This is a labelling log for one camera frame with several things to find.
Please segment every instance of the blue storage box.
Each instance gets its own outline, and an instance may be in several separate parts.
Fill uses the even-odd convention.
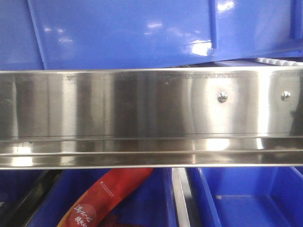
[[[0,70],[302,56],[302,9],[301,0],[0,0]]]
[[[205,227],[302,227],[303,176],[294,167],[190,168]]]
[[[56,227],[71,205],[107,171],[65,170],[27,227]],[[171,169],[154,169],[111,213],[119,223],[176,227]]]
[[[40,174],[39,170],[0,171],[0,215],[30,190]]]
[[[296,167],[296,169],[297,169],[301,174],[303,174],[303,166],[298,166],[298,167]]]

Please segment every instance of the blue plastic surface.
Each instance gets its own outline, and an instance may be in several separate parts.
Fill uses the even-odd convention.
[[[108,170],[65,170],[27,227],[55,227],[70,206]],[[176,227],[171,169],[151,176],[112,213],[118,221],[145,227]]]
[[[298,167],[296,167],[296,169],[297,169],[301,174],[303,174],[303,166],[298,166]]]
[[[294,167],[187,171],[206,227],[303,226],[303,176]]]
[[[27,0],[0,0],[0,70],[42,70]]]
[[[170,67],[303,49],[302,0],[28,0],[46,69]]]
[[[39,170],[1,170],[0,171],[0,213],[8,205],[17,202],[31,188],[32,184],[41,174]]]

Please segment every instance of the blue plastic crate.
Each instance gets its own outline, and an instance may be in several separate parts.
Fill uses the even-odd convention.
[[[27,227],[55,227],[71,205],[108,170],[65,170]],[[118,222],[145,227],[176,227],[171,169],[151,176],[111,212]]]
[[[302,227],[303,176],[294,167],[190,168],[205,227]]]
[[[302,0],[0,0],[0,70],[301,56]]]
[[[0,214],[10,205],[18,202],[38,179],[39,170],[1,170],[0,171]]]
[[[296,167],[296,169],[297,169],[301,174],[303,174],[303,166],[298,166],[298,167]]]

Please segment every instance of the shelf lip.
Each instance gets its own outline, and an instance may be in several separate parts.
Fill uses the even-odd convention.
[[[301,151],[59,154],[0,156],[1,169],[87,169],[116,167],[302,166]]]
[[[0,169],[303,165],[303,67],[0,71]]]

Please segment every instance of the metal rail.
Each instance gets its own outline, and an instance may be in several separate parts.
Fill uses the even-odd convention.
[[[0,72],[0,168],[303,165],[303,67]]]

